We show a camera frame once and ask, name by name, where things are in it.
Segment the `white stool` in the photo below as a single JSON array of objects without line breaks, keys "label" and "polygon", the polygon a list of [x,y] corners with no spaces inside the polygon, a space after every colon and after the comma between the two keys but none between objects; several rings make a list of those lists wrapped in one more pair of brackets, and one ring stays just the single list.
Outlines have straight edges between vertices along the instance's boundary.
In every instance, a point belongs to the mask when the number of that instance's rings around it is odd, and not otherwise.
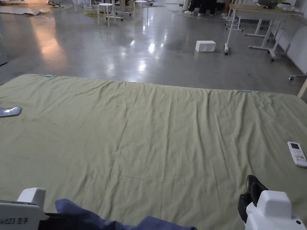
[{"label": "white stool", "polygon": [[[141,3],[141,18],[143,18],[143,13],[142,13],[142,3],[147,2],[145,0],[136,0],[133,4],[133,18],[134,18],[134,10],[135,10],[135,3],[140,2]],[[148,22],[148,5],[147,5],[147,22]]]},{"label": "white stool", "polygon": [[108,17],[108,26],[110,26],[108,6],[111,6],[112,7],[112,11],[113,11],[113,5],[111,3],[100,3],[100,4],[98,4],[98,6],[97,6],[98,25],[100,25],[99,24],[99,18],[100,18],[100,16],[99,16],[100,15],[99,6],[105,6],[105,8],[104,8],[104,23],[107,22],[107,17]]}]

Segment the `remote display screen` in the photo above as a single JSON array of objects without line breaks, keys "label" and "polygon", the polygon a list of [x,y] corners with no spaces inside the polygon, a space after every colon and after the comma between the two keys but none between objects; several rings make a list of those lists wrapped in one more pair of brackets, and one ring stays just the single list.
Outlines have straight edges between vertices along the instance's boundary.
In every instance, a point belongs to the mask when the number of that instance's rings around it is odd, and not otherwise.
[{"label": "remote display screen", "polygon": [[293,144],[293,143],[291,143],[291,147],[296,148],[296,149],[300,149],[297,144]]}]

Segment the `phone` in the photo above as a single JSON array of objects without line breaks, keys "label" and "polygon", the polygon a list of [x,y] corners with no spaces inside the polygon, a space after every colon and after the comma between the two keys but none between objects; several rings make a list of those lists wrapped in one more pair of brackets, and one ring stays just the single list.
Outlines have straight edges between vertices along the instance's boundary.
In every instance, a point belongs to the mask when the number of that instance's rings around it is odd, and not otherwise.
[{"label": "phone", "polygon": [[18,116],[21,113],[21,110],[22,110],[22,107],[0,109],[0,117]]}]

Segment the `bed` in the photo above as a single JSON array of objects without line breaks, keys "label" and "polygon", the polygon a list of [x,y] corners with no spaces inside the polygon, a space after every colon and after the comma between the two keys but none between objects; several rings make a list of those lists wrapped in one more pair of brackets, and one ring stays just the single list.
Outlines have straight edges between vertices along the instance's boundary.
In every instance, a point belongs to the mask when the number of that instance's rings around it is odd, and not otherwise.
[{"label": "bed", "polygon": [[238,198],[253,174],[288,194],[307,223],[307,105],[287,94],[22,75],[0,87],[0,199],[47,190],[102,218],[154,216],[198,229],[244,229]]}]

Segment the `polished floor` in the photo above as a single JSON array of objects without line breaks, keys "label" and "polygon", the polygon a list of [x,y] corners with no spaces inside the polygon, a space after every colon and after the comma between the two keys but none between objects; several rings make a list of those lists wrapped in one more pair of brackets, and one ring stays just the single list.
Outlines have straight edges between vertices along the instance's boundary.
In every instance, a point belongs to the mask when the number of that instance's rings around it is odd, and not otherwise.
[{"label": "polished floor", "polygon": [[[0,32],[9,63],[0,67],[0,83],[19,75],[49,74],[213,89],[245,89],[297,94],[303,79],[287,57],[274,63],[266,51],[249,49],[261,38],[234,31],[224,55],[228,31],[217,16],[186,16],[179,0],[158,0],[160,7],[139,10],[110,27],[75,12],[73,7],[37,16],[0,14]],[[255,25],[242,24],[244,33]],[[216,42],[214,53],[197,53],[197,40]]]}]

